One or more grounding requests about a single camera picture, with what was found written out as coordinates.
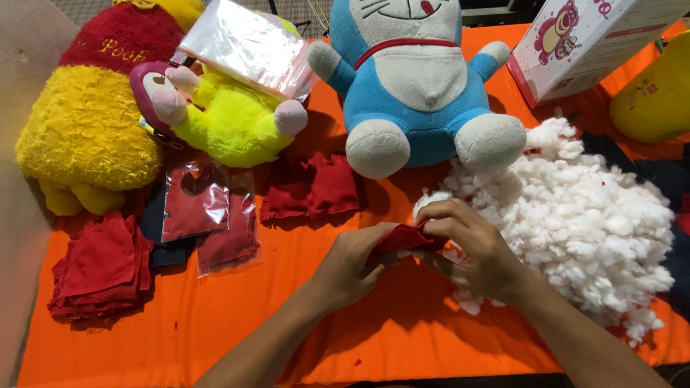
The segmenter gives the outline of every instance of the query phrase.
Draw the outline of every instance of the pink bear illustration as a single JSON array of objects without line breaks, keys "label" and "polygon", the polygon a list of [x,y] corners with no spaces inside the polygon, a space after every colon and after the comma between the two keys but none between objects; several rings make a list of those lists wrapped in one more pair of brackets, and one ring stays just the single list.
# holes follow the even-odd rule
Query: pink bear illustration
[{"label": "pink bear illustration", "polygon": [[580,22],[578,9],[573,0],[569,0],[555,17],[547,19],[539,27],[534,48],[541,51],[539,62],[542,65],[549,62],[552,52],[555,53],[556,59],[561,60],[570,55],[574,48],[579,47],[576,45],[578,38],[570,36],[578,22]]}]

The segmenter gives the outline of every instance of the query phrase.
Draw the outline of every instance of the yellow plush toy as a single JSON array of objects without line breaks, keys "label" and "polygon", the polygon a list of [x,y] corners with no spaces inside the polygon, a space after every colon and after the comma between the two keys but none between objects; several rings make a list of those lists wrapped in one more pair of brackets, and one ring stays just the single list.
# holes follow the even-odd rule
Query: yellow plush toy
[{"label": "yellow plush toy", "polygon": [[200,0],[115,0],[79,31],[15,146],[53,213],[103,215],[155,179],[160,144],[139,126],[129,72],[168,61],[203,10]]},{"label": "yellow plush toy", "polygon": [[[279,19],[264,17],[274,23]],[[290,22],[279,22],[299,36]],[[187,105],[176,90],[162,88],[152,98],[158,118],[180,139],[226,166],[248,168],[268,162],[306,126],[307,113],[298,101],[281,103],[212,68],[204,66],[201,77],[185,67],[171,68],[166,76],[204,111]]]}]

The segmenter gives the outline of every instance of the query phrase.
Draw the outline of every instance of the white product box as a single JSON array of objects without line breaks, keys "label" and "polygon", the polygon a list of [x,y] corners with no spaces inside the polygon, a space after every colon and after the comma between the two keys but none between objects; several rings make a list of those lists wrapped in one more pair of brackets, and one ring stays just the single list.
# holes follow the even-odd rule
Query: white product box
[{"label": "white product box", "polygon": [[690,10],[690,0],[547,0],[508,68],[532,108],[596,85]]}]

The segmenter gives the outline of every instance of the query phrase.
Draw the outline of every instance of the yellow container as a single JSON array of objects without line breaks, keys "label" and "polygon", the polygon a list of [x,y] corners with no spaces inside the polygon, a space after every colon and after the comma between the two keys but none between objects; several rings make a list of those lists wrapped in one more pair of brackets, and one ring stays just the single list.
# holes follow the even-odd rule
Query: yellow container
[{"label": "yellow container", "polygon": [[623,135],[643,143],[690,132],[690,30],[613,98],[609,114]]}]

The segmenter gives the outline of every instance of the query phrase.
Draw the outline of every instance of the doraemon plush toy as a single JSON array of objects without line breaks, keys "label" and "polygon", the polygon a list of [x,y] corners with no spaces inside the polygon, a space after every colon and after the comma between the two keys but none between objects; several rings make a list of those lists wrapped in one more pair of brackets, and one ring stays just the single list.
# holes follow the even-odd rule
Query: doraemon plush toy
[{"label": "doraemon plush toy", "polygon": [[372,179],[455,155],[487,173],[512,164],[526,132],[489,110],[486,82],[510,54],[460,50],[459,0],[334,0],[331,46],[314,42],[312,69],[345,97],[350,165]]}]

